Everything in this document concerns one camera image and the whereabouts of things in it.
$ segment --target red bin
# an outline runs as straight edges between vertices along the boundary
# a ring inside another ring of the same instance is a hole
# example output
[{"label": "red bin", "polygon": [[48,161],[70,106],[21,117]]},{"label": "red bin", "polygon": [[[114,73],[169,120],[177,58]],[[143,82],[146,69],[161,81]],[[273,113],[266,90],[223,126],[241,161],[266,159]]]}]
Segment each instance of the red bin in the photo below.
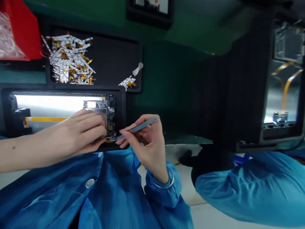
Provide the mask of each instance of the red bin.
[{"label": "red bin", "polygon": [[0,60],[41,59],[37,18],[22,0],[0,0]]}]

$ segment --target blue esd smock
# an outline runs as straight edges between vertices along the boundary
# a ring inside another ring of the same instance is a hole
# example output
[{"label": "blue esd smock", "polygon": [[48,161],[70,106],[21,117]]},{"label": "blue esd smock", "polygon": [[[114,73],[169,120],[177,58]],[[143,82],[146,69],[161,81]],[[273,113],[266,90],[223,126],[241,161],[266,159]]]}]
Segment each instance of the blue esd smock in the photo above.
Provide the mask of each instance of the blue esd smock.
[{"label": "blue esd smock", "polygon": [[0,228],[193,228],[175,167],[168,184],[148,171],[145,193],[132,148],[91,153],[33,169],[0,190]]},{"label": "blue esd smock", "polygon": [[[305,150],[286,153],[304,158]],[[196,191],[213,207],[240,221],[305,226],[305,166],[280,152],[252,153],[233,170],[196,180]]]}]

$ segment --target bracelet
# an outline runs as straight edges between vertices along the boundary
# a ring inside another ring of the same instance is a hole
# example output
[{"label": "bracelet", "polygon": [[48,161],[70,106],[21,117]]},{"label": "bracelet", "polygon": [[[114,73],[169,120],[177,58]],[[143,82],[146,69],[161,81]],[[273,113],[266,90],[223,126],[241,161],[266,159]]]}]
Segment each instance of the bracelet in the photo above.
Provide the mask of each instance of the bracelet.
[{"label": "bracelet", "polygon": [[155,184],[155,186],[157,186],[158,188],[161,188],[161,189],[168,189],[168,188],[172,187],[172,185],[174,184],[174,174],[173,174],[172,170],[171,170],[168,166],[166,166],[166,167],[171,171],[173,180],[172,180],[172,182],[169,184],[168,187],[161,187],[161,186],[157,185],[157,184],[153,181],[153,183]]}]

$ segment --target tweezers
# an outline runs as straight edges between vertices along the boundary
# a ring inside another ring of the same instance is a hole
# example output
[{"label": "tweezers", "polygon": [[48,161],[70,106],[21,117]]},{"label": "tweezers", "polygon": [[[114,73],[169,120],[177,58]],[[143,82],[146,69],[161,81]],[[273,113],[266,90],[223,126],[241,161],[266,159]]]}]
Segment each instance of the tweezers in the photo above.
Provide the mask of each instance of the tweezers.
[{"label": "tweezers", "polygon": [[[147,120],[146,122],[144,122],[144,123],[142,123],[142,124],[140,124],[140,125],[138,125],[138,126],[132,128],[132,129],[129,130],[128,132],[135,133],[135,132],[137,132],[137,131],[143,129],[144,127],[147,127],[147,126],[153,124],[154,122],[156,122],[156,121],[158,121],[158,120],[159,120],[158,116],[155,116],[155,117],[153,117],[153,118]],[[116,137],[116,138],[107,138],[107,139],[116,142],[117,140],[120,140],[120,139],[123,139],[123,138],[124,138],[124,136],[123,136],[123,135],[120,135],[120,136],[118,136],[118,137]]]}]

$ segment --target black tray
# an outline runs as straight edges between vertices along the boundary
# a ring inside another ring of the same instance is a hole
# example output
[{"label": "black tray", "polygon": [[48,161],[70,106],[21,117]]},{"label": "black tray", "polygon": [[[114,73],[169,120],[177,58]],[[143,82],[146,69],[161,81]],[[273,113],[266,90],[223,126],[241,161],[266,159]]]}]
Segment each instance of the black tray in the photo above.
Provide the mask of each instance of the black tray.
[{"label": "black tray", "polygon": [[[137,41],[80,31],[49,23],[44,23],[41,27],[44,36],[60,36],[69,31],[72,36],[79,39],[93,37],[92,46],[87,48],[85,56],[93,60],[90,66],[96,72],[96,74],[93,74],[96,79],[93,81],[94,85],[118,86],[129,76],[132,75],[133,77],[132,71],[138,67],[140,62],[143,62],[143,46]],[[55,78],[52,76],[52,66],[49,59],[46,58],[46,60],[46,83],[56,84]],[[142,70],[139,71],[135,78],[137,87],[128,88],[128,92],[141,91]],[[66,88],[74,87],[74,84],[64,85],[66,85]]]},{"label": "black tray", "polygon": [[[126,92],[124,87],[106,87],[98,85],[73,85],[67,88],[66,85],[56,84],[50,86],[46,84],[0,84],[0,134],[4,137],[17,137],[18,133],[12,123],[12,109],[9,95],[11,92],[77,92],[77,93],[97,93],[113,94],[116,96],[116,125],[118,129],[126,127]],[[96,152],[120,150],[115,143],[104,143]]]}]

